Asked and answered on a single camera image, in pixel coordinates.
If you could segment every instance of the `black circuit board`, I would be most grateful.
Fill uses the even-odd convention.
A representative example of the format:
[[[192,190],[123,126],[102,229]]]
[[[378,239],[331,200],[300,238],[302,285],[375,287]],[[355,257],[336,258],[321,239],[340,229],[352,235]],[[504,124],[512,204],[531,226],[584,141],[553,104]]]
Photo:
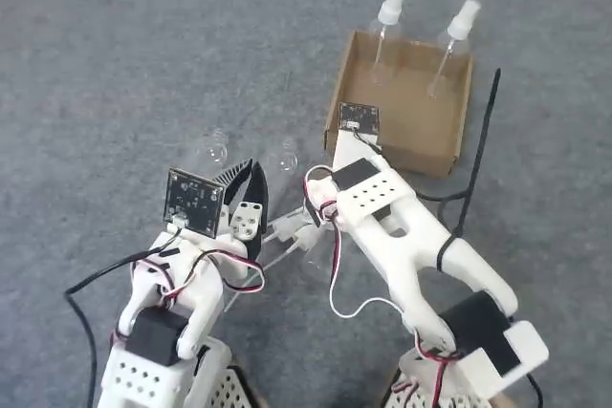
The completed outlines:
[[[165,191],[164,221],[183,220],[186,229],[209,238],[217,235],[225,187],[220,183],[170,168]]]
[[[379,134],[379,109],[372,105],[341,102],[339,107],[339,129],[359,131],[361,134]]]

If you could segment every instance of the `white spray nozzle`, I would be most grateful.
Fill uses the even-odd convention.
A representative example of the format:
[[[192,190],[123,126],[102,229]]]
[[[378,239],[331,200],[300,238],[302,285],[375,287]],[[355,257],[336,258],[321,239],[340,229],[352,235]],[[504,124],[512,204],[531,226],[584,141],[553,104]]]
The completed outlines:
[[[385,0],[379,11],[379,21],[386,26],[398,24],[404,0]]]
[[[455,40],[465,40],[471,31],[471,26],[474,24],[474,19],[480,11],[480,2],[477,0],[466,0],[455,17],[450,21],[447,32]]]

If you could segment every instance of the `open cardboard box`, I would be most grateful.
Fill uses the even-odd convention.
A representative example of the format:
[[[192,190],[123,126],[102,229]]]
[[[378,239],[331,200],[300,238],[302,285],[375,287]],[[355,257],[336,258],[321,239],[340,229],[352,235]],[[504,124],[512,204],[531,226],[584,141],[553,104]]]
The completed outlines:
[[[339,70],[325,126],[324,146],[333,156],[338,140],[341,102],[379,108],[382,152],[396,169],[447,176],[461,151],[470,97],[471,56],[453,58],[444,71],[436,98],[427,95],[443,52],[433,45],[408,40],[397,47],[395,76],[378,85],[370,70],[377,40],[353,32]]]

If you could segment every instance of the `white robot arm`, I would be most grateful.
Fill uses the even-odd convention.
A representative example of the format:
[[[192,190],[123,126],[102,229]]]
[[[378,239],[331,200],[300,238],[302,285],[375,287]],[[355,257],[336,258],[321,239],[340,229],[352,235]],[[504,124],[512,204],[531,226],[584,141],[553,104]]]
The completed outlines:
[[[335,203],[331,214],[326,210],[328,219],[333,216],[385,280],[406,328],[438,350],[464,353],[447,370],[448,386],[490,399],[547,360],[548,349],[533,325],[511,323],[518,302],[506,281],[467,241],[451,234],[376,154],[376,135],[356,133],[350,121],[344,127],[331,174],[306,178],[311,215],[316,220]],[[437,268],[464,282],[474,296],[439,315],[421,293],[418,272],[423,268]],[[482,320],[472,320],[479,314]],[[493,323],[499,336],[486,330]],[[412,352],[402,358],[405,373],[418,373],[415,357]]]
[[[160,234],[153,247],[168,243],[177,229],[168,225],[168,231]],[[231,361],[230,348],[208,335],[223,309],[223,280],[237,280],[247,274],[247,266],[223,257],[221,254],[225,252],[247,258],[245,245],[228,233],[210,239],[183,229],[181,236],[162,253],[148,257],[133,268],[132,296],[120,316],[117,336],[121,338],[114,343],[106,365],[99,408],[127,407],[133,403],[161,408],[207,406],[217,381]],[[202,253],[211,255],[200,258]],[[175,340],[176,348],[172,351],[176,352],[176,361],[171,364],[155,361],[155,357],[146,352],[134,352],[129,341],[139,314],[155,310],[170,314],[172,311],[149,309],[171,295],[168,295],[168,290],[160,294],[159,286],[164,286],[164,274],[152,268],[162,264],[167,264],[164,271],[174,279],[188,280],[191,277],[174,299],[172,310],[178,307],[189,311],[189,315]],[[168,322],[172,322],[174,316],[167,317]],[[151,324],[146,324],[150,327],[150,344],[163,346],[163,342],[155,342],[160,336],[153,332],[159,324]],[[136,347],[142,351],[142,345]]]
[[[230,212],[244,183],[243,200]],[[266,180],[257,162],[245,161],[214,182],[170,169],[167,231],[151,249],[101,269],[64,293],[92,352],[88,408],[95,399],[96,344],[72,295],[125,265],[132,295],[112,335],[98,406],[199,408],[219,397],[228,406],[238,399],[240,406],[256,406],[239,369],[229,366],[230,349],[209,333],[223,310],[224,286],[243,292],[264,288],[263,269],[255,259],[267,227],[267,203]],[[249,268],[257,271],[261,283],[239,286]]]

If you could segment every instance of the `black wire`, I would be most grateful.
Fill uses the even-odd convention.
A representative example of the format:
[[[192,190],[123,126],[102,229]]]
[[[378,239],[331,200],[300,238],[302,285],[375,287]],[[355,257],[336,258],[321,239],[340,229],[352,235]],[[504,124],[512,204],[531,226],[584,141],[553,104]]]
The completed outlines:
[[[98,373],[98,350],[96,348],[96,337],[94,336],[94,332],[92,331],[92,328],[89,325],[89,320],[87,320],[87,316],[85,315],[81,307],[78,305],[77,301],[73,298],[73,295],[77,293],[78,291],[84,289],[85,287],[89,286],[92,282],[99,279],[103,275],[108,274],[109,272],[117,268],[124,267],[125,265],[129,265],[134,262],[138,262],[139,260],[142,260],[154,253],[159,253],[165,250],[168,246],[170,246],[170,244],[172,244],[176,240],[176,238],[179,236],[180,233],[181,233],[181,229],[179,228],[179,230],[174,234],[174,236],[172,236],[172,238],[170,238],[163,246],[155,247],[150,250],[145,250],[142,252],[137,252],[125,258],[122,258],[118,260],[117,262],[109,265],[108,267],[102,268],[101,270],[96,271],[95,273],[87,276],[85,279],[80,281],[78,284],[75,284],[74,286],[64,291],[64,299],[68,302],[72,310],[75,312],[76,317],[78,317],[78,320],[81,326],[83,327],[83,330],[85,331],[85,335],[87,336],[87,344],[89,345],[89,355],[90,355],[89,386],[87,389],[87,401],[85,404],[87,408],[92,408],[94,406],[94,398],[96,396],[96,379],[97,379],[97,373]]]
[[[482,122],[482,128],[480,130],[480,140],[478,141],[478,148],[476,149],[476,158],[474,159],[474,165],[471,169],[470,184],[466,189],[466,200],[463,201],[461,207],[461,214],[459,215],[459,221],[454,229],[454,233],[461,237],[463,235],[464,225],[466,223],[466,217],[468,216],[468,209],[470,208],[471,196],[474,193],[474,187],[476,186],[476,179],[478,178],[478,172],[480,171],[480,163],[485,153],[485,144],[487,143],[487,135],[489,133],[489,124],[491,123],[491,115],[493,112],[493,106],[495,105],[495,98],[497,97],[497,88],[499,87],[499,79],[501,78],[501,69],[495,71],[493,77],[493,84],[491,86],[491,93],[489,95],[489,102],[487,109],[485,110],[485,117]]]
[[[377,155],[382,155],[383,154],[383,150],[381,149],[381,147],[379,147],[378,145],[373,144],[372,142],[368,142],[367,140],[365,140],[361,134],[359,133],[359,131],[357,130],[357,128],[353,129],[353,136],[355,136],[355,139],[363,142],[364,144],[366,144],[368,147],[370,147],[374,153],[376,153]]]
[[[527,379],[529,379],[529,383],[534,388],[535,395],[537,396],[537,408],[543,408],[544,407],[544,394],[542,394],[542,390],[540,389],[539,384],[537,384],[536,379],[531,373],[527,374]]]
[[[489,134],[489,125],[491,123],[491,116],[493,111],[493,106],[495,104],[495,98],[497,97],[497,88],[499,87],[499,80],[501,78],[501,69],[497,69],[495,71],[495,76],[493,77],[493,83],[491,86],[491,93],[489,95],[489,102],[487,104],[487,109],[485,110],[485,116],[482,122],[482,128],[480,130],[480,140],[478,141],[478,147],[476,149],[476,157],[474,158],[474,164],[471,168],[470,172],[470,182],[468,187],[457,193],[452,193],[447,196],[430,196],[424,193],[417,191],[417,197],[426,200],[432,201],[434,203],[440,203],[437,209],[437,217],[440,223],[448,228],[446,220],[444,218],[444,211],[447,207],[447,204],[451,201],[457,201],[464,199],[463,205],[461,206],[461,213],[459,215],[459,220],[457,222],[457,226],[452,230],[452,233],[458,237],[462,237],[464,233],[464,226],[466,223],[466,217],[468,216],[468,210],[470,208],[471,197],[474,192],[474,188],[476,186],[476,179],[478,178],[478,173],[480,172],[480,164],[482,163],[482,157],[485,153],[485,145],[487,143],[487,135]]]

